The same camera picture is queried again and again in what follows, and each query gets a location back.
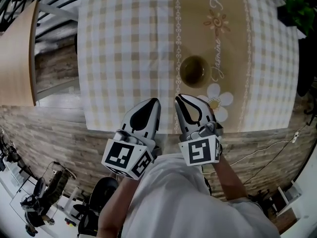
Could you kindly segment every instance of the forearm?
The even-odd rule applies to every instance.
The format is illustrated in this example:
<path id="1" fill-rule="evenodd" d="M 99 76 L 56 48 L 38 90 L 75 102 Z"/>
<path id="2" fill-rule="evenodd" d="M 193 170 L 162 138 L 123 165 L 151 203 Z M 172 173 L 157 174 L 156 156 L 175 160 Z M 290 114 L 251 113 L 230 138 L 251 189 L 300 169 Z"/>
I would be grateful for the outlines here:
<path id="1" fill-rule="evenodd" d="M 248 197 L 244 185 L 223 155 L 220 156 L 219 163 L 213 164 L 213 167 L 227 200 Z"/>
<path id="2" fill-rule="evenodd" d="M 129 178 L 122 180 L 100 213 L 97 237 L 117 237 L 139 183 Z"/>

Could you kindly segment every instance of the wooden floor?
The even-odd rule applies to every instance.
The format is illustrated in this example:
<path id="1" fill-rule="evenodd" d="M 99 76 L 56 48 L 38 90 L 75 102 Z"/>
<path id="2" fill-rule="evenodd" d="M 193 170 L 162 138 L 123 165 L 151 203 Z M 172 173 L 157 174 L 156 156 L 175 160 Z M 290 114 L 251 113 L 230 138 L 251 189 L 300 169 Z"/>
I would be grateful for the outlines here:
<path id="1" fill-rule="evenodd" d="M 37 55 L 37 82 L 40 89 L 78 76 L 77 56 L 72 41 L 68 39 L 58 46 L 57 51 Z M 289 143 L 278 157 L 276 155 L 286 142 L 257 152 L 233 166 L 242 182 L 246 183 L 249 194 L 256 194 L 259 189 L 274 192 L 278 186 L 287 186 L 296 176 L 317 137 L 315 122 L 312 126 L 305 126 L 310 117 L 303 111 L 309 106 L 308 96 L 297 96 L 286 129 L 225 133 L 223 153 L 230 163 L 234 163 L 275 142 L 291 140 L 294 133 L 302 129 L 297 141 Z M 58 161 L 73 170 L 77 180 L 68 182 L 66 193 L 70 194 L 78 186 L 87 194 L 100 178 L 109 175 L 107 168 L 101 165 L 101 159 L 107 139 L 112 138 L 113 133 L 87 130 L 79 87 L 48 96 L 40 101 L 39 107 L 0 107 L 0 127 L 14 142 L 35 176 L 41 177 L 52 161 Z M 157 142 L 164 154 L 179 152 L 177 135 L 157 135 Z M 213 172 L 212 166 L 204 166 L 204 172 Z M 46 181 L 49 181 L 51 174 L 49 169 L 44 176 Z M 211 184 L 213 196 L 224 199 L 215 173 L 205 176 Z"/>

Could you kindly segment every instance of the orange flower print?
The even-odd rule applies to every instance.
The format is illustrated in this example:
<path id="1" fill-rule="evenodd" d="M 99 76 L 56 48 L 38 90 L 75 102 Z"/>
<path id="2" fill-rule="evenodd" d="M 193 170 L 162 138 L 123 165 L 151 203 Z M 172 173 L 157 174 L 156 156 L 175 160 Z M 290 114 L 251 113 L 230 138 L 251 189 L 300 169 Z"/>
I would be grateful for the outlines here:
<path id="1" fill-rule="evenodd" d="M 223 14 L 222 16 L 220 13 L 217 13 L 217 16 L 215 16 L 214 12 L 212 10 L 209 10 L 210 15 L 207 16 L 209 21 L 205 21 L 204 25 L 205 26 L 210 26 L 210 29 L 213 30 L 215 29 L 216 36 L 219 36 L 219 30 L 224 33 L 225 30 L 228 32 L 231 32 L 230 28 L 227 27 L 226 25 L 229 23 L 229 21 L 225 21 L 227 15 Z"/>

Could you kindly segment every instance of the potted plant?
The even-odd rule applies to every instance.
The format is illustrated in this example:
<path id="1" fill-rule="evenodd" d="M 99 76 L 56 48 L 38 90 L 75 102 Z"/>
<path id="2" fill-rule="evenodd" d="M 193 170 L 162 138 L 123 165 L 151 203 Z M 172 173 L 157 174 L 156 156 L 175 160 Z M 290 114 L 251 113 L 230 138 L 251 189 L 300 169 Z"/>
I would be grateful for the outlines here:
<path id="1" fill-rule="evenodd" d="M 313 29 L 315 12 L 305 0 L 287 0 L 277 8 L 277 18 L 286 26 L 297 26 L 308 36 Z"/>

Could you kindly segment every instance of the white flower print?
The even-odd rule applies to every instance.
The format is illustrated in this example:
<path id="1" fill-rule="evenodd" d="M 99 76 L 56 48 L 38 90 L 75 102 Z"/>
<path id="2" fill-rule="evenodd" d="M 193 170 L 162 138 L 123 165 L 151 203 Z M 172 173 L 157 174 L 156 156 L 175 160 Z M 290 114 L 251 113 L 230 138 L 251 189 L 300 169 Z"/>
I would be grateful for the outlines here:
<path id="1" fill-rule="evenodd" d="M 200 95 L 197 98 L 206 101 L 212 108 L 218 122 L 223 122 L 228 118 L 228 111 L 224 106 L 229 106 L 233 102 L 233 95 L 229 92 L 220 94 L 220 86 L 211 84 L 207 88 L 207 96 Z"/>

